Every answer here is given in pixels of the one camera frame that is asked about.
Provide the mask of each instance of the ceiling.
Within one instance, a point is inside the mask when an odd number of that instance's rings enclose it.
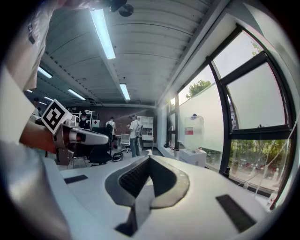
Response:
[[[108,60],[86,10],[53,13],[37,89],[28,97],[56,98],[65,106],[95,104],[155,105],[213,0],[128,0],[130,17],[105,10],[116,58]],[[125,83],[131,98],[120,91]],[[72,88],[87,99],[68,92]]]

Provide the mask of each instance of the desk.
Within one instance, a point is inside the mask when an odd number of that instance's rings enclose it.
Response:
[[[142,140],[143,141],[152,141],[152,152],[153,152],[154,137],[148,136],[148,135],[142,135]]]
[[[115,137],[118,140],[118,150],[122,150],[122,146],[121,146],[121,135],[115,135]]]

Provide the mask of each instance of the tree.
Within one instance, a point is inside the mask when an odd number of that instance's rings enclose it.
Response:
[[[254,56],[256,56],[257,54],[259,54],[262,50],[260,49],[260,47],[259,47],[256,43],[254,43],[254,42],[251,42],[251,43],[252,43],[253,47],[254,47],[255,49],[257,49],[257,52],[252,52],[252,55],[253,55],[253,57],[254,57]]]
[[[200,80],[197,83],[190,85],[189,86],[189,94],[186,95],[186,98],[187,99],[192,98],[193,96],[195,96],[197,93],[201,92],[208,86],[210,86],[210,81],[203,81],[203,80]]]

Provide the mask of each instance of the black chair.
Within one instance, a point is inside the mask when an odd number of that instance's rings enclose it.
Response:
[[[111,131],[106,127],[93,127],[92,131],[104,134],[109,138],[111,136]],[[89,154],[90,162],[103,165],[106,164],[106,162],[110,161],[112,159],[111,142],[112,140],[110,138],[107,144],[95,145]]]

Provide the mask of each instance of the black bag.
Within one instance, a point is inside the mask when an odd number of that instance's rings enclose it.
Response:
[[[122,152],[116,152],[112,155],[112,162],[119,162],[123,160],[123,153]]]

